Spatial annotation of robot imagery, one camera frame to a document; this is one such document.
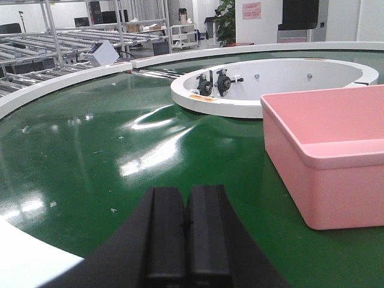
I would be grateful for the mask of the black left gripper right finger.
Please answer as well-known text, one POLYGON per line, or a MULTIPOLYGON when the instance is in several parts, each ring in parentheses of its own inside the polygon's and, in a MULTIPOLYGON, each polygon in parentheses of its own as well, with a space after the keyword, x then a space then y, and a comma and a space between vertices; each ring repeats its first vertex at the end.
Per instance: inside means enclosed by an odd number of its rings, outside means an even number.
POLYGON ((195 185, 187 203, 190 287, 289 287, 249 234, 223 185, 195 185))

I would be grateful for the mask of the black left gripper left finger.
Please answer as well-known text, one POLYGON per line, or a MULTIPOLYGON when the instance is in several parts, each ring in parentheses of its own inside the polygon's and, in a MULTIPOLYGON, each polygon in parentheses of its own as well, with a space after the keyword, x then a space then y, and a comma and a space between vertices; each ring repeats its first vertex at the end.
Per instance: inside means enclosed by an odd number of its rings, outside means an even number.
POLYGON ((151 187, 120 228, 45 287, 182 287, 184 204, 176 187, 151 187))

